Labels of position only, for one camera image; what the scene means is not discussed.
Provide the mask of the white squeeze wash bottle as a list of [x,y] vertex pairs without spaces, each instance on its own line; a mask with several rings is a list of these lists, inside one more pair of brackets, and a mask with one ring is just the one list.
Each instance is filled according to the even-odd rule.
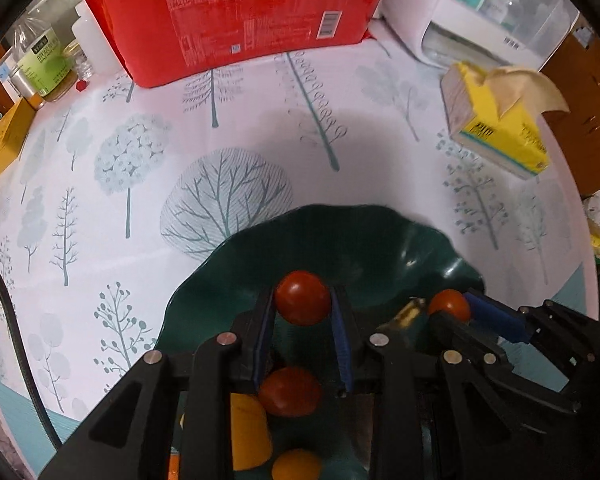
[[122,65],[117,55],[84,1],[76,5],[76,14],[78,19],[72,24],[71,30],[95,73],[109,76],[121,72]]

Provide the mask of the yellow tissue pack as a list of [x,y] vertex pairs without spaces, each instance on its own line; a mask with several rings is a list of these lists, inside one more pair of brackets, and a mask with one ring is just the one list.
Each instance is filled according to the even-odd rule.
[[441,93],[452,140],[524,180],[550,163],[542,115],[570,111],[550,78],[516,66],[455,63],[441,79]]

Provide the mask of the overripe dark banana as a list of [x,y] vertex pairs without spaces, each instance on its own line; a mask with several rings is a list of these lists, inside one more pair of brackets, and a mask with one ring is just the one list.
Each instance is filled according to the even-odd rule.
[[393,332],[408,330],[426,318],[426,310],[425,300],[412,298],[391,320],[382,324],[382,327]]

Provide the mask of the small glass jar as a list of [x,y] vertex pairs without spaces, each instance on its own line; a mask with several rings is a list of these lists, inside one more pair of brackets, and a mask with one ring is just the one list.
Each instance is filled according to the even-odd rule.
[[76,72],[79,80],[89,81],[94,75],[94,67],[84,53],[79,41],[73,39],[62,51],[62,55]]

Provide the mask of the small yellow orange kumquat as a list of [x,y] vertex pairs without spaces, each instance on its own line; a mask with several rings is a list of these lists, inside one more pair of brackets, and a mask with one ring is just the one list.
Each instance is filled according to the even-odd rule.
[[280,454],[272,466],[273,480],[318,480],[323,470],[322,460],[306,450],[291,450]]

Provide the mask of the dark green scalloped plate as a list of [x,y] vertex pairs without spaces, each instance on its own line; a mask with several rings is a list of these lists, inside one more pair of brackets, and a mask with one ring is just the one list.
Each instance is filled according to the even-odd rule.
[[342,288],[358,320],[378,326],[412,298],[484,281],[440,231],[383,206],[309,205],[223,242],[172,295],[157,340],[193,351],[260,299],[272,304],[271,341],[247,391],[264,409],[274,455],[303,448],[325,479],[364,479],[344,426],[346,383],[332,338],[332,293]]

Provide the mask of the large yellow orange with sticker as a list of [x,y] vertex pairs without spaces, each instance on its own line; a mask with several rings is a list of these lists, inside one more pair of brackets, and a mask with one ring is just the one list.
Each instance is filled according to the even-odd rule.
[[271,458],[273,442],[266,411],[256,396],[230,395],[230,435],[234,471],[260,467]]

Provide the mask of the red paper cup package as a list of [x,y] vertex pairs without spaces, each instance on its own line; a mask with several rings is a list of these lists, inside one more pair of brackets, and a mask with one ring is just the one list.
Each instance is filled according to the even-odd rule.
[[380,0],[85,0],[122,67],[154,88],[232,63],[357,44]]

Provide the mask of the yellow flat box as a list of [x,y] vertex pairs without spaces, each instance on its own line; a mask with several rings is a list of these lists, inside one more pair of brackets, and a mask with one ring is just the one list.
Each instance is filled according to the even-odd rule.
[[19,156],[36,110],[20,99],[0,119],[0,175]]

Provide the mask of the clear bottle green label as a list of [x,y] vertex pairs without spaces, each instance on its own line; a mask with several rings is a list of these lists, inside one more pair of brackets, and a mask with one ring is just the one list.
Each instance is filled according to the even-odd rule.
[[76,73],[64,57],[64,47],[51,24],[23,13],[14,26],[17,66],[46,102],[64,96],[76,82]]

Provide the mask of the cherry tomato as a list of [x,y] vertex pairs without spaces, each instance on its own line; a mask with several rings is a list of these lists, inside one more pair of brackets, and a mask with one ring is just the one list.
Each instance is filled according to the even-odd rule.
[[295,326],[311,326],[329,316],[329,288],[315,274],[292,271],[277,284],[274,300],[278,314]]
[[258,399],[268,414],[298,418],[313,414],[321,404],[320,382],[300,367],[276,370],[262,382]]
[[461,292],[455,289],[442,290],[431,298],[427,314],[433,315],[436,312],[445,312],[463,323],[467,323],[471,319],[468,301]]

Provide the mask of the white cosmetics storage box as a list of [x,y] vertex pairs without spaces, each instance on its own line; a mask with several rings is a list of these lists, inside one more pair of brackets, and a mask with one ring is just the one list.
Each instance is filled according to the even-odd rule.
[[380,0],[380,15],[420,62],[540,70],[572,31],[570,0]]

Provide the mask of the patterned tablecloth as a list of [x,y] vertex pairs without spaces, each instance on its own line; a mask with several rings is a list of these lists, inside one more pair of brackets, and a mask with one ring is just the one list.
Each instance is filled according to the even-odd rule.
[[518,307],[598,315],[579,193],[549,132],[523,179],[459,144],[463,71],[383,28],[155,89],[125,74],[47,105],[0,177],[0,272],[62,438],[156,343],[215,249],[245,271],[309,256],[390,318],[399,292],[482,278]]

